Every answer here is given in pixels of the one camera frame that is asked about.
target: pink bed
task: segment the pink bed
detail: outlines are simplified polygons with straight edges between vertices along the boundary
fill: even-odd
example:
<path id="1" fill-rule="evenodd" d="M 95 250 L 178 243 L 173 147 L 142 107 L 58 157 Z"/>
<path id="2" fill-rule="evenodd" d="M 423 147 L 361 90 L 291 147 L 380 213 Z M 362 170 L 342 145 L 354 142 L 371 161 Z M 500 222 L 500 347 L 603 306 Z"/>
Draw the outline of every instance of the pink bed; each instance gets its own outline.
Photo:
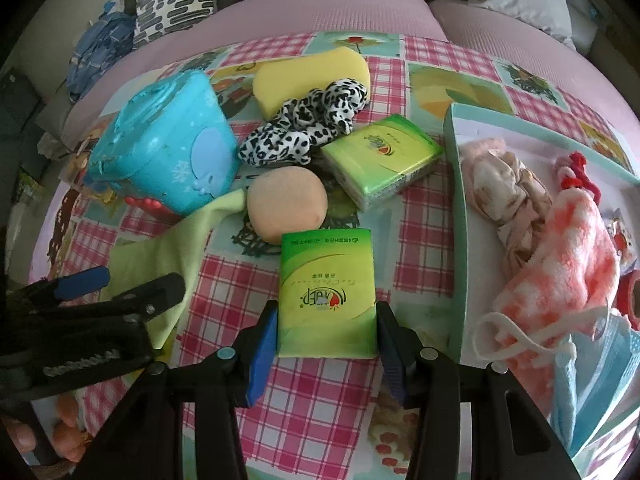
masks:
<path id="1" fill-rule="evenodd" d="M 320 30 L 395 32 L 447 41 L 424 0 L 239 2 L 189 30 L 169 34 L 123 58 L 71 110 L 62 139 L 74 147 L 111 95 L 139 74 L 219 46 Z"/>
<path id="2" fill-rule="evenodd" d="M 587 59 L 544 32 L 492 10 L 439 0 L 430 9 L 447 38 L 501 57 L 574 95 L 625 136 L 640 159 L 640 122 L 616 88 Z"/>
<path id="3" fill-rule="evenodd" d="M 240 2 L 121 60 L 72 109 L 62 138 L 67 146 L 75 146 L 111 95 L 148 70 L 227 44 L 319 30 L 396 32 L 450 41 L 507 59 L 549 79 L 596 110 L 625 136 L 636 158 L 640 158 L 638 118 L 589 61 L 529 25 L 453 0 L 429 5 L 423 0 Z"/>

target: red yarn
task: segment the red yarn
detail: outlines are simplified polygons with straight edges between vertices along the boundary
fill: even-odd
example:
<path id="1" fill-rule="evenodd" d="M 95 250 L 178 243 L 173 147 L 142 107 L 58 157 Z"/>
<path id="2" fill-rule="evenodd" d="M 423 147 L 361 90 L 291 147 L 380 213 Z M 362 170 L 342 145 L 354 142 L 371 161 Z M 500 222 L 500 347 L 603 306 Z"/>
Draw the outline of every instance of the red yarn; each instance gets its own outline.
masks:
<path id="1" fill-rule="evenodd" d="M 582 187 L 582 181 L 573 176 L 566 176 L 560 183 L 561 189 L 569 189 L 570 187 Z"/>
<path id="2" fill-rule="evenodd" d="M 575 187 L 581 187 L 587 191 L 591 191 L 593 193 L 593 201 L 596 205 L 600 205 L 600 199 L 602 198 L 602 193 L 600 192 L 600 188 L 596 186 L 584 172 L 584 167 L 587 165 L 587 159 L 580 152 L 573 152 L 569 155 L 569 158 L 572 161 L 571 169 L 574 171 L 577 180 L 581 181 L 580 185 L 576 185 Z"/>

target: pink fluffy fabric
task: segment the pink fluffy fabric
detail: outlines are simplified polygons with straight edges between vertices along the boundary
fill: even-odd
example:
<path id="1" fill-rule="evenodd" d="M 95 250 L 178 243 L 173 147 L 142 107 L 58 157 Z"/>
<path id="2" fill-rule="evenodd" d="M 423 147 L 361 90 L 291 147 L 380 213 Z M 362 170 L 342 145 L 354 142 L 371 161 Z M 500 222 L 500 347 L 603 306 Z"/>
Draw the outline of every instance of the pink fluffy fabric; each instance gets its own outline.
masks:
<path id="1" fill-rule="evenodd" d="M 494 301 L 493 309 L 510 317 L 531 334 L 564 314 L 611 305 L 618 287 L 618 257 L 598 207 L 582 189 L 561 191 L 546 217 L 537 250 Z M 516 339 L 498 332 L 506 348 Z M 547 341 L 545 346 L 554 345 Z M 553 368 L 532 366 L 532 351 L 508 361 L 509 368 L 539 409 L 550 411 Z"/>

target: light green cloth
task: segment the light green cloth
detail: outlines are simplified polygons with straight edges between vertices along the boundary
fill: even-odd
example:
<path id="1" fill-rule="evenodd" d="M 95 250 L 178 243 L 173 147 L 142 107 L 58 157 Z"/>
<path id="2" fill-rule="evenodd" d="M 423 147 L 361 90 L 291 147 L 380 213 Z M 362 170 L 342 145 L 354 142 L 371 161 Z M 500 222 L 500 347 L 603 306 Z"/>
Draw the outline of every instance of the light green cloth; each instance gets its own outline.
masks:
<path id="1" fill-rule="evenodd" d="M 209 232 L 224 217 L 241 212 L 244 206 L 244 190 L 238 189 L 198 209 L 159 237 L 115 246 L 109 259 L 111 280 L 101 291 L 100 300 L 109 300 L 125 290 L 178 272 L 184 278 L 183 300 L 146 324 L 153 347 L 162 348 L 191 300 Z"/>

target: white drawstring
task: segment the white drawstring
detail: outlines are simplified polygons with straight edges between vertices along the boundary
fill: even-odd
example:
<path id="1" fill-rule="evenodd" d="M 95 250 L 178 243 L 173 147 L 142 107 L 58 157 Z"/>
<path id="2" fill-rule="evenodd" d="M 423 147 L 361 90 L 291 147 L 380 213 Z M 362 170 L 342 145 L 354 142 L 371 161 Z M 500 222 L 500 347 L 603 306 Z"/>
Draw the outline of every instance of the white drawstring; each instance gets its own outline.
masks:
<path id="1" fill-rule="evenodd" d="M 542 346 L 540 343 L 544 343 L 545 341 L 548 341 L 555 336 L 564 335 L 570 332 L 575 327 L 583 326 L 590 322 L 595 322 L 602 316 L 607 316 L 606 323 L 608 323 L 609 315 L 609 306 L 598 306 L 589 308 L 587 310 L 581 310 L 580 312 L 568 314 L 555 323 L 547 325 L 531 335 L 527 335 L 508 316 L 505 316 L 501 312 L 489 312 L 487 314 L 484 314 L 484 316 L 482 316 L 478 320 L 478 323 L 476 324 L 476 327 L 472 334 L 472 345 L 474 352 L 476 353 L 476 357 L 482 361 L 504 361 L 506 359 L 516 357 L 516 355 L 521 354 L 525 350 L 532 350 L 533 352 L 540 355 L 539 358 L 533 359 L 532 366 L 534 368 L 539 368 L 548 363 L 553 357 L 555 357 L 555 355 L 561 352 L 566 352 L 574 359 L 576 355 L 575 344 L 570 341 L 554 348 L 547 348 L 545 346 Z M 508 346 L 507 348 L 483 354 L 478 348 L 478 336 L 480 333 L 479 329 L 481 325 L 488 322 L 505 329 L 510 335 L 514 336 L 514 338 L 516 338 L 518 342 Z"/>
<path id="2" fill-rule="evenodd" d="M 609 327 L 609 319 L 611 317 L 611 305 L 609 303 L 609 299 L 607 299 L 606 301 L 607 301 L 607 319 L 605 320 L 604 327 L 600 331 L 600 333 L 596 334 L 595 331 L 593 332 L 593 334 L 591 335 L 592 341 L 598 341 L 602 336 L 605 335 L 607 328 Z"/>

